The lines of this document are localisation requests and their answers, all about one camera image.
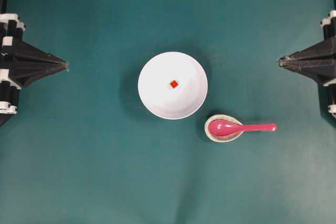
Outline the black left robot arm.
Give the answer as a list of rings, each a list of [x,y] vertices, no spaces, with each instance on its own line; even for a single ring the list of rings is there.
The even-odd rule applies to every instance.
[[[1,117],[15,115],[19,95],[33,82],[68,69],[68,62],[23,41],[25,24],[1,0]]]

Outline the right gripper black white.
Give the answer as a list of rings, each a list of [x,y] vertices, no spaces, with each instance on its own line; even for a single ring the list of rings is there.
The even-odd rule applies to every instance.
[[[321,21],[324,40],[302,51],[278,59],[281,68],[301,74],[328,91],[328,112],[335,118],[335,10]],[[292,61],[320,60],[321,65],[291,64]]]

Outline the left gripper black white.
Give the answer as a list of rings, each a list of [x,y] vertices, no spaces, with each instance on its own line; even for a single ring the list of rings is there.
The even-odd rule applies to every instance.
[[[23,88],[68,69],[68,62],[22,41],[25,24],[18,14],[1,14],[1,114],[16,114]],[[19,67],[20,59],[55,64]]]

